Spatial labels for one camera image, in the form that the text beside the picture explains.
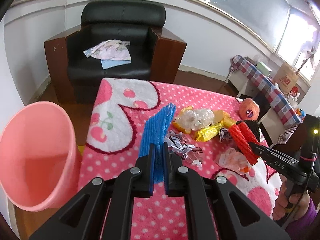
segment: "checkered tablecloth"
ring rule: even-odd
[[[240,69],[242,73],[265,95],[270,106],[279,116],[286,129],[302,123],[301,118],[289,104],[284,94],[271,81],[244,57],[232,58],[231,72]]]

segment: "garment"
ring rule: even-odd
[[[130,41],[108,40],[85,50],[83,53],[86,57],[91,56],[100,59],[102,68],[108,69],[131,63],[131,56],[126,48],[129,45]]]
[[[310,198],[308,211],[304,214],[304,216],[296,221],[291,222],[287,228],[286,232],[291,237],[291,240],[298,240],[300,238],[300,233],[304,232],[304,229],[313,222],[317,213],[315,210],[315,205],[313,204],[312,199]]]

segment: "silver bolt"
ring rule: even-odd
[[[187,173],[188,172],[188,168],[186,166],[180,166],[178,168],[178,171],[181,173]]]
[[[97,186],[97,185],[100,185],[102,183],[102,179],[101,178],[94,178],[92,180],[92,184]]]
[[[139,169],[138,167],[132,167],[132,168],[130,169],[130,172],[131,172],[132,174],[138,174],[138,173],[140,172],[140,169]]]
[[[227,182],[227,179],[226,179],[226,177],[219,176],[216,178],[216,181],[220,184],[225,184]]]

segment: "table covered with pink blanket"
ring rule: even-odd
[[[222,109],[233,119],[241,119],[239,102],[231,96],[180,85],[105,78],[92,111],[78,189],[94,177],[116,178],[133,167],[146,120],[170,102],[177,107],[175,116],[182,108],[192,105],[194,108]],[[196,142],[191,138],[190,141],[203,149],[205,160],[202,167],[184,161],[185,166],[203,177],[225,176],[272,217],[281,186],[278,173],[259,159],[247,174],[239,175],[217,164],[219,156],[231,147],[232,141],[220,143],[217,137],[208,142]],[[183,198],[168,198],[163,182],[155,185],[151,198],[135,198],[131,239],[187,239]]]

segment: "pink trash can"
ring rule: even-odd
[[[24,107],[0,138],[0,183],[19,208],[63,206],[77,192],[81,155],[68,114],[51,102]]]

